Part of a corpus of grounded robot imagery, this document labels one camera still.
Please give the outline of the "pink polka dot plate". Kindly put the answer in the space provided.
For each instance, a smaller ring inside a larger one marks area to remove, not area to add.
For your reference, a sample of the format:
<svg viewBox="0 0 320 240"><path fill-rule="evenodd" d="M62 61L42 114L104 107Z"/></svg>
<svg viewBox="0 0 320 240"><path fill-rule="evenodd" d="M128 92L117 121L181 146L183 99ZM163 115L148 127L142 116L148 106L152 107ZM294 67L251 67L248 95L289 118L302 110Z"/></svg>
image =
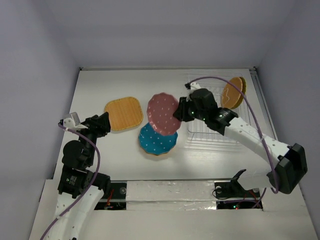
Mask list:
<svg viewBox="0 0 320 240"><path fill-rule="evenodd" d="M146 114L153 130L162 136L174 135L181 127L181 122L173 116L179 102L171 94L162 92L155 94L148 101Z"/></svg>

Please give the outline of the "round woven orange tray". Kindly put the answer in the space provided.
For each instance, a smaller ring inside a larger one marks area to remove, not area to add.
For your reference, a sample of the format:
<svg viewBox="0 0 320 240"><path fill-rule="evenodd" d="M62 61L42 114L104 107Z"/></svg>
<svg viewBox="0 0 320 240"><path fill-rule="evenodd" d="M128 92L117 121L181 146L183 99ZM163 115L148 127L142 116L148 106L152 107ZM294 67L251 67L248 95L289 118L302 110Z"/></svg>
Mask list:
<svg viewBox="0 0 320 240"><path fill-rule="evenodd" d="M223 89L221 95L221 106L223 108L233 109L241 99L243 90L243 81L240 77L233 77L229 80Z"/></svg>

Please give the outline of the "square woven bamboo tray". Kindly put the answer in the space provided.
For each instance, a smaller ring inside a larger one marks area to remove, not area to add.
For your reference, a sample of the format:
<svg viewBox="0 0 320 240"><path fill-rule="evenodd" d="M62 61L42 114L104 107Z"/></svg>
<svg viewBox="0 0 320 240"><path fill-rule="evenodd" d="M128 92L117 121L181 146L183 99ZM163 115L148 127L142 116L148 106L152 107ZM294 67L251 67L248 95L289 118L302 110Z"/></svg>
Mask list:
<svg viewBox="0 0 320 240"><path fill-rule="evenodd" d="M137 127L144 119L139 100L132 96L108 102L104 107L104 112L109 115L112 131L123 131Z"/></svg>

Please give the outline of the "yellow polka dot plate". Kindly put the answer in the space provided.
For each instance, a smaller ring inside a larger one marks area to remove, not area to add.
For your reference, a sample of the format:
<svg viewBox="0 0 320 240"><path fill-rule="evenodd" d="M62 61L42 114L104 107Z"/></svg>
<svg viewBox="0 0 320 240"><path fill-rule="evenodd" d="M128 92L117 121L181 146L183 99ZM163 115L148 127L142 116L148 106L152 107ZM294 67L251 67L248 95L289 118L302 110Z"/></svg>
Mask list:
<svg viewBox="0 0 320 240"><path fill-rule="evenodd" d="M156 156L156 157L158 157L158 156L165 156L165 155L168 155L168 154L170 153L170 151L167 151L167 152L160 152L160 153L158 154L158 153L154 153L154 152L148 152L148 151L145 151L145 150L143 150L143 152L144 152L145 154L148 154L148 155L151 155L151 156Z"/></svg>

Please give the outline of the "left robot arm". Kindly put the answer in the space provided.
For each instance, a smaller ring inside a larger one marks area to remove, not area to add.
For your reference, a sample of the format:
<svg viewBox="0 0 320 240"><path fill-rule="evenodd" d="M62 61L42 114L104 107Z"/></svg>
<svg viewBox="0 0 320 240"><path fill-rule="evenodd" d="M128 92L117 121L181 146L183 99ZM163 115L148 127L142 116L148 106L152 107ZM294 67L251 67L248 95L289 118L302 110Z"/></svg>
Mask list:
<svg viewBox="0 0 320 240"><path fill-rule="evenodd" d="M65 132L78 136L62 150L62 171L58 183L54 219L41 236L42 240L78 240L100 199L110 195L111 178L97 169L90 171L94 159L101 165L97 139L111 131L108 112L80 121L76 112L58 123Z"/></svg>

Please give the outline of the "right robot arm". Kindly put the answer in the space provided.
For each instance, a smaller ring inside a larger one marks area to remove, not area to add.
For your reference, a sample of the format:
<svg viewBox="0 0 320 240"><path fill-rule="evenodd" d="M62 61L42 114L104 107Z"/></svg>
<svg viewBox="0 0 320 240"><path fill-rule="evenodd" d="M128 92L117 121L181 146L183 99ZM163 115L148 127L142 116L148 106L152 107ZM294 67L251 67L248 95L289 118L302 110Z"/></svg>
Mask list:
<svg viewBox="0 0 320 240"><path fill-rule="evenodd" d="M219 107L214 95L206 88L194 90L188 97L180 97L173 116L181 122L200 120L222 136L233 139L270 165L266 173L268 184L283 194L291 194L308 171L306 152L298 143L279 142L245 122L231 109Z"/></svg>

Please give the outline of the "blue polka dot plate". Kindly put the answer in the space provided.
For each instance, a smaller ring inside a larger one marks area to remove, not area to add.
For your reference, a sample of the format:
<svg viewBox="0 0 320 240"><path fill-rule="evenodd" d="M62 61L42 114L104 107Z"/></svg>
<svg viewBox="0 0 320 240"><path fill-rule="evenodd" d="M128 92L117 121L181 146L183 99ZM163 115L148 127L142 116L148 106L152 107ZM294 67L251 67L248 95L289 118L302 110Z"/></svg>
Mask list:
<svg viewBox="0 0 320 240"><path fill-rule="evenodd" d="M178 133L173 135L161 135L154 131L149 123L144 125L138 134L139 146L150 153L163 153L171 151L178 139Z"/></svg>

